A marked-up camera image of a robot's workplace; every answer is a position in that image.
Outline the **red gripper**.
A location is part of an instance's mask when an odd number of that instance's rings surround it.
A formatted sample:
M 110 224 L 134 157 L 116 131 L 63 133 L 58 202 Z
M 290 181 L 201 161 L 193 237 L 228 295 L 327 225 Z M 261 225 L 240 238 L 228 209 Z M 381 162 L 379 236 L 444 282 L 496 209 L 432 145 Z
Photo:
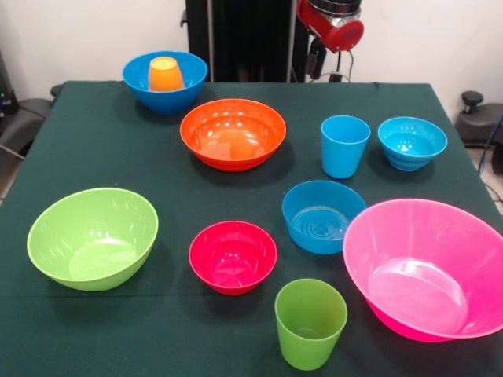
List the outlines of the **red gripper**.
M 364 33 L 364 25 L 360 20 L 361 3 L 360 0 L 297 2 L 297 17 L 315 37 L 306 61 L 306 74 L 312 79 L 322 72 L 326 48 L 332 53 L 350 51 L 361 40 Z

